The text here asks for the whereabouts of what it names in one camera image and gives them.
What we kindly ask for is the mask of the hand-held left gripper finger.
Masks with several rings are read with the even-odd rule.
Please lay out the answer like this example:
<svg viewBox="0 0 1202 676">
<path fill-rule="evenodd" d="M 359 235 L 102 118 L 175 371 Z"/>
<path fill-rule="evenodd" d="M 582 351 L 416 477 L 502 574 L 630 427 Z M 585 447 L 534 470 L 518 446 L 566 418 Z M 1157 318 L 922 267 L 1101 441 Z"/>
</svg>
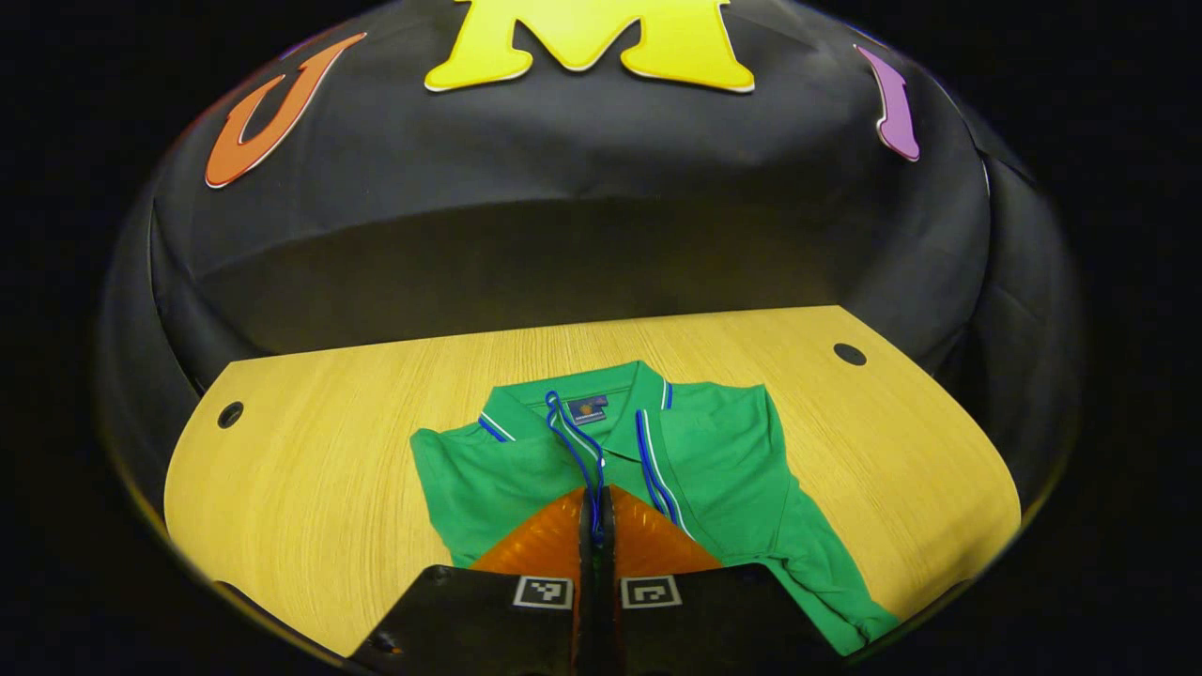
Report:
<svg viewBox="0 0 1202 676">
<path fill-rule="evenodd" d="M 593 601 L 593 505 L 571 490 L 469 567 L 426 567 L 349 656 L 361 675 L 575 675 Z"/>
<path fill-rule="evenodd" d="M 601 675 L 839 675 L 841 658 L 758 563 L 718 567 L 642 500 L 602 492 Z"/>
</svg>

